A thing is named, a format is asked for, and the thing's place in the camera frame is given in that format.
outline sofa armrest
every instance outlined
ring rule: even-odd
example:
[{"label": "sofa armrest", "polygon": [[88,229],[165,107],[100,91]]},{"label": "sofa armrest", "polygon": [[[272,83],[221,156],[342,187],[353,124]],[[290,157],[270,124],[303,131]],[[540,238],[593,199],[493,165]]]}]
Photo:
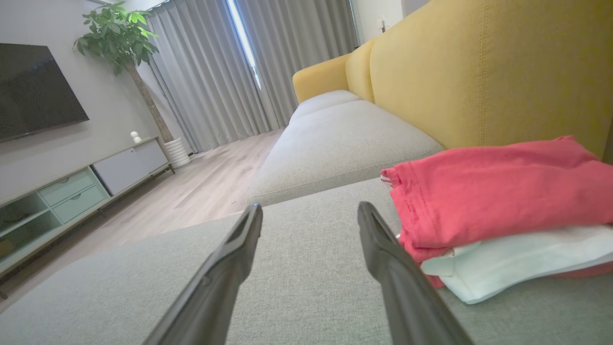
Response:
[{"label": "sofa armrest", "polygon": [[298,103],[330,91],[349,91],[345,73],[348,57],[345,54],[296,72],[293,81]]}]

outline light green drawer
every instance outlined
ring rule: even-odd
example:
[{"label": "light green drawer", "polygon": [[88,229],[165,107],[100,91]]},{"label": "light green drawer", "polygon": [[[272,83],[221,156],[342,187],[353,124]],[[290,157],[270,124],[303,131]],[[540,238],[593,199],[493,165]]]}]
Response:
[{"label": "light green drawer", "polygon": [[54,206],[90,185],[94,185],[94,181],[88,175],[87,171],[83,170],[39,190],[39,193],[49,205]]},{"label": "light green drawer", "polygon": [[53,208],[53,212],[55,212],[62,223],[66,224],[102,200],[104,200],[104,196],[102,196],[102,193],[96,186],[93,186],[57,205]]}]

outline red cloth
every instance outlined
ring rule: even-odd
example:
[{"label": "red cloth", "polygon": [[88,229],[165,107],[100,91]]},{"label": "red cloth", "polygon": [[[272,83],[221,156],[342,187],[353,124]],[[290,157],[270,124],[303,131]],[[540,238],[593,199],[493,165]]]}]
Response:
[{"label": "red cloth", "polygon": [[613,221],[613,166],[572,136],[451,149],[381,174],[416,262],[485,239]]}]

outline white planter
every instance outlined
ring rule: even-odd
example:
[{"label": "white planter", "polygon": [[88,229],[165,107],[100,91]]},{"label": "white planter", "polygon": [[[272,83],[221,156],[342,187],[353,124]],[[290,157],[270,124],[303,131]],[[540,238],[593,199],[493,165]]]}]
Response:
[{"label": "white planter", "polygon": [[164,145],[166,146],[166,150],[170,154],[170,164],[172,164],[172,167],[174,169],[186,166],[191,163],[188,153],[185,152],[185,147],[183,146],[183,141],[181,140],[181,138],[167,142]]}]

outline sofa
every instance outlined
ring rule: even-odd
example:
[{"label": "sofa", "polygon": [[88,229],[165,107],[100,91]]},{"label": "sofa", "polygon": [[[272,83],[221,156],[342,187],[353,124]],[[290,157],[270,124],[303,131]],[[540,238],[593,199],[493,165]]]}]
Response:
[{"label": "sofa", "polygon": [[[612,5],[433,0],[355,52],[298,72],[300,106],[250,188],[265,205],[227,344],[390,344],[359,201],[396,234],[379,170],[443,149],[573,134],[602,156]],[[0,314],[1,344],[138,344],[237,216],[58,271]],[[438,293],[475,344],[609,344],[612,275],[523,282],[476,305]]]},{"label": "sofa", "polygon": [[444,149],[572,134],[602,158],[613,118],[612,6],[433,0],[352,53],[299,71],[300,106],[249,200],[374,178],[427,154],[423,134]]}]

